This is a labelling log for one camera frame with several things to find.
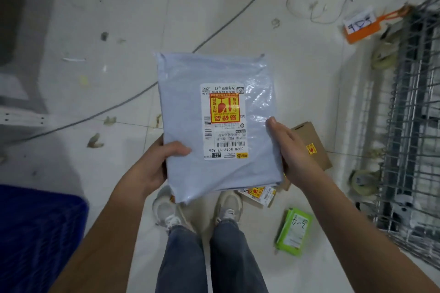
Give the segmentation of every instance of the white sneaker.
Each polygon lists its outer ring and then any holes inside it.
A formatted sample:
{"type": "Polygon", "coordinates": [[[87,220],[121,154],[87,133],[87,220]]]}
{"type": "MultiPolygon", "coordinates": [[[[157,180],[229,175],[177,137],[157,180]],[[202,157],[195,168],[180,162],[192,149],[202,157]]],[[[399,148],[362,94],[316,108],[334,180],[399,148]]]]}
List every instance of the white sneaker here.
{"type": "Polygon", "coordinates": [[[174,202],[174,196],[164,187],[165,192],[159,191],[159,195],[153,201],[153,213],[159,226],[170,230],[173,226],[182,225],[194,231],[191,224],[185,218],[180,205],[174,202]]]}
{"type": "Polygon", "coordinates": [[[222,191],[217,201],[216,223],[222,220],[232,219],[239,222],[243,212],[243,201],[241,197],[232,190],[222,191]]]}

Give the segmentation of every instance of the plastic mailer bag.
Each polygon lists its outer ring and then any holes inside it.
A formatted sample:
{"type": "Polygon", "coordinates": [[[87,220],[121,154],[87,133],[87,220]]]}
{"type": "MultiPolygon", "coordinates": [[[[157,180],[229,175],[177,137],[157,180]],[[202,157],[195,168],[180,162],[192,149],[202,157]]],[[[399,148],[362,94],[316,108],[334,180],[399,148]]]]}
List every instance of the plastic mailer bag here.
{"type": "Polygon", "coordinates": [[[166,161],[176,202],[283,180],[280,150],[265,125],[276,102],[264,56],[156,58],[164,143],[179,140],[192,149],[166,161]]]}

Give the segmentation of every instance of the person's left hand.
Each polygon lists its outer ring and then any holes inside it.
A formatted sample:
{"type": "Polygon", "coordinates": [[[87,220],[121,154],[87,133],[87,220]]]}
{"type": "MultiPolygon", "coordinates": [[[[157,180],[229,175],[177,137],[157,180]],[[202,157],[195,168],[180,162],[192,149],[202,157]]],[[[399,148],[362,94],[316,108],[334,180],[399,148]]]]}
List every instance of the person's left hand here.
{"type": "Polygon", "coordinates": [[[188,155],[189,147],[179,141],[164,145],[159,137],[142,157],[125,173],[115,188],[119,193],[140,195],[145,199],[167,179],[165,159],[172,155],[188,155]]]}

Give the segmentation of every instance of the blue jeans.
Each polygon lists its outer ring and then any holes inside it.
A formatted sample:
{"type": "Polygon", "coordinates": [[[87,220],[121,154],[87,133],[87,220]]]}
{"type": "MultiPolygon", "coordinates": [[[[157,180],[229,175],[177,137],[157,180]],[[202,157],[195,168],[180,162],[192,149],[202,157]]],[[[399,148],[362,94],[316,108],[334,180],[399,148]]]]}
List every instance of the blue jeans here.
{"type": "MultiPolygon", "coordinates": [[[[214,293],[267,293],[245,235],[235,221],[221,221],[214,229],[210,245],[214,293]]],[[[170,230],[156,284],[156,293],[177,292],[208,292],[201,238],[184,226],[170,230]]]]}

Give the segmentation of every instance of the metal wire cage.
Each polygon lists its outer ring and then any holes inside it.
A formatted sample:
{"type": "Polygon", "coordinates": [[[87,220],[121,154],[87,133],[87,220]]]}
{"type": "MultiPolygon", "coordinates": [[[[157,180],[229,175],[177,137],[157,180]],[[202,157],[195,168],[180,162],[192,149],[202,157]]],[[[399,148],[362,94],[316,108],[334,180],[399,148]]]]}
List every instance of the metal wire cage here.
{"type": "Polygon", "coordinates": [[[403,20],[387,124],[374,222],[440,270],[440,0],[403,20]]]}

